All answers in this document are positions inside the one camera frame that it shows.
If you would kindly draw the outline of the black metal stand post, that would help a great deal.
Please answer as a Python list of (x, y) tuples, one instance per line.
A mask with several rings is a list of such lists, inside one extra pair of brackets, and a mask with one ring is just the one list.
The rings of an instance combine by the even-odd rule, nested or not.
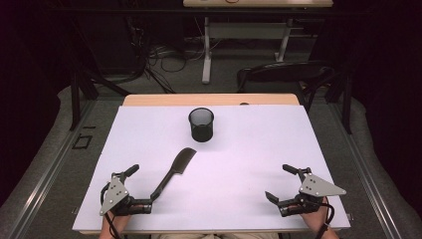
[(350, 73), (343, 75), (344, 91), (342, 102), (342, 125), (347, 133), (351, 133), (350, 129), (350, 108), (351, 108), (351, 90), (352, 79)]

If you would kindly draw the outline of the black metal stand frame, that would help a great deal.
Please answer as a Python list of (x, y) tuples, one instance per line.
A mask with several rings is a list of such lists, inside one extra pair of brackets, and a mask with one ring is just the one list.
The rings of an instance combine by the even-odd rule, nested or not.
[(129, 95), (129, 91), (115, 85), (94, 71), (86, 67), (77, 68), (71, 79), (72, 124), (70, 130), (74, 130), (82, 120), (80, 96), (84, 95), (89, 101), (98, 98), (99, 92), (95, 83), (99, 83), (121, 96)]

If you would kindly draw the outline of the person's right hand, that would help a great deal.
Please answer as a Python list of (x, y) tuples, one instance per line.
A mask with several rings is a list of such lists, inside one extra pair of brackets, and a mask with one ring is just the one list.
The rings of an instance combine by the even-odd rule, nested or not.
[(318, 211), (302, 214), (301, 217), (313, 233), (318, 233), (327, 219), (327, 208), (321, 206)]

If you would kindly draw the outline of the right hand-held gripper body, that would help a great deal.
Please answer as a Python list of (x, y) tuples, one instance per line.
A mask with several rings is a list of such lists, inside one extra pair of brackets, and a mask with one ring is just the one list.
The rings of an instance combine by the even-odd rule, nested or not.
[(299, 193), (293, 199), (279, 201), (278, 204), (283, 217), (316, 212), (323, 205), (325, 197), (346, 194), (345, 189), (316, 176), (309, 167), (298, 170), (296, 175), (302, 183)]

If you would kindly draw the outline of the person's left hand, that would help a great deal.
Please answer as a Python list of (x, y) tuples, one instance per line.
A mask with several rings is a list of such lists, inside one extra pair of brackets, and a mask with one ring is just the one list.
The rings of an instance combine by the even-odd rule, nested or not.
[(131, 215), (115, 216), (112, 212), (108, 213), (108, 217), (111, 219), (113, 227), (118, 232), (123, 231), (131, 219)]

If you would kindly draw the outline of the black mesh pen cup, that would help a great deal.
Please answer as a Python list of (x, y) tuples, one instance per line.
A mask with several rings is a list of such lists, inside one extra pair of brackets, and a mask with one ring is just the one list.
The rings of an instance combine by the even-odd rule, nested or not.
[(188, 116), (191, 136), (198, 142), (206, 142), (213, 136), (214, 114), (206, 108), (194, 109)]

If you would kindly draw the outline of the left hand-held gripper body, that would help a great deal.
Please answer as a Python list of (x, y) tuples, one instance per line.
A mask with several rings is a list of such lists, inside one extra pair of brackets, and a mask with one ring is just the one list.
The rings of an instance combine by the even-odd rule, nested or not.
[(116, 215), (116, 210), (120, 207), (121, 203), (128, 198), (128, 190), (124, 186), (126, 177), (123, 172), (113, 174), (105, 188), (103, 201), (101, 202), (100, 216), (105, 216), (108, 212)]

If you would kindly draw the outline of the black comb with handle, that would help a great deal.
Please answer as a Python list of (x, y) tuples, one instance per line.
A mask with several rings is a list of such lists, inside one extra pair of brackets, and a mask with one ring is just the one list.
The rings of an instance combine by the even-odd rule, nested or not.
[(169, 170), (155, 188), (155, 190), (150, 194), (150, 199), (154, 201), (159, 197), (162, 193), (163, 189), (170, 181), (174, 174), (182, 174), (186, 169), (187, 165), (189, 164), (190, 160), (196, 154), (196, 150), (191, 147), (185, 147), (179, 151), (179, 153), (175, 156), (172, 165), (170, 166)]

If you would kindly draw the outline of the desk with white legs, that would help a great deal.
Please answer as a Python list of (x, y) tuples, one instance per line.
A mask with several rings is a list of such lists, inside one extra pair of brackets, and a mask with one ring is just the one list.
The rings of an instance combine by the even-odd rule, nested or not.
[[(252, 10), (264, 8), (276, 10), (305, 10), (330, 8), (332, 0), (183, 0), (183, 6), (191, 9), (204, 8), (205, 10)], [(202, 83), (209, 84), (211, 80), (211, 46), (212, 39), (267, 39), (282, 41), (279, 52), (275, 54), (277, 61), (284, 59), (287, 43), (292, 29), (293, 19), (281, 20), (276, 23), (213, 22), (209, 17), (204, 18), (204, 65)]]

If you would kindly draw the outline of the black chair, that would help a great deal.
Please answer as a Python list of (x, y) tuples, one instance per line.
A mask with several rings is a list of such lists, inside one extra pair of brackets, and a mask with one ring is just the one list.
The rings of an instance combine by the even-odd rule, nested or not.
[(317, 90), (337, 76), (326, 61), (278, 62), (237, 73), (237, 88), (241, 94), (294, 94), (307, 112)]

